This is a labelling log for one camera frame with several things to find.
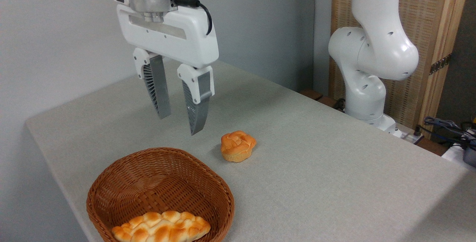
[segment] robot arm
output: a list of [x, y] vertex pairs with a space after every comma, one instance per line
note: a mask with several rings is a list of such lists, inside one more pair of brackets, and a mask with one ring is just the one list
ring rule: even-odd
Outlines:
[[352, 13], [365, 32], [357, 68], [383, 79], [404, 80], [417, 68], [418, 50], [398, 15], [398, 0], [352, 0]]
[[160, 118], [170, 115], [162, 56], [183, 64], [182, 79], [190, 131], [204, 127], [215, 94], [210, 64], [219, 57], [211, 16], [198, 0], [116, 0], [124, 38], [136, 46], [134, 63]]
[[395, 121], [383, 114], [386, 89], [379, 77], [408, 78], [418, 50], [403, 30], [398, 0], [352, 0], [352, 13], [362, 28], [339, 28], [329, 41], [345, 81], [345, 113], [398, 136]]

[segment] bread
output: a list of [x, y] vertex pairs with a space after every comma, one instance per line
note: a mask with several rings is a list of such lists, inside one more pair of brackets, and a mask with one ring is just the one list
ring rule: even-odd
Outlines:
[[188, 212], [146, 213], [112, 228], [119, 242], [191, 242], [210, 231], [202, 217]]
[[251, 156], [256, 140], [241, 130], [221, 137], [221, 155], [227, 161], [241, 162]]

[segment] brown woven basket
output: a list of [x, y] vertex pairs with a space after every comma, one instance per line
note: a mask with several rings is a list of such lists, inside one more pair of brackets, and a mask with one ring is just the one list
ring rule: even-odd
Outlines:
[[197, 240], [219, 242], [230, 229], [235, 201], [223, 179], [191, 154], [150, 148], [107, 167], [91, 186], [86, 209], [102, 239], [118, 242], [114, 226], [147, 212], [190, 212], [207, 220], [210, 232]]

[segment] cable connector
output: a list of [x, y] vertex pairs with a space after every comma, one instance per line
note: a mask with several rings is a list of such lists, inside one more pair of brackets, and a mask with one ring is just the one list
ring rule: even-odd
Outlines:
[[413, 136], [420, 137], [420, 135], [421, 135], [421, 129], [420, 129], [420, 127], [417, 125], [417, 126], [415, 127], [415, 132], [413, 132]]
[[187, 6], [187, 7], [192, 7], [192, 8], [198, 8], [200, 7], [200, 0], [172, 0], [175, 5], [179, 6]]

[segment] white wall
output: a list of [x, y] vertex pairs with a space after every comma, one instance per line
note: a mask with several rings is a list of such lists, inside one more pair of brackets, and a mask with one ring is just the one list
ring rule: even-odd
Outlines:
[[[313, 0], [202, 1], [221, 60], [312, 84]], [[24, 122], [133, 75], [133, 47], [112, 0], [0, 0], [0, 11], [0, 241], [85, 241]]]
[[314, 0], [201, 0], [220, 59], [293, 90], [312, 87]]
[[316, 0], [314, 25], [314, 89], [324, 95], [329, 91], [330, 20], [332, 0]]

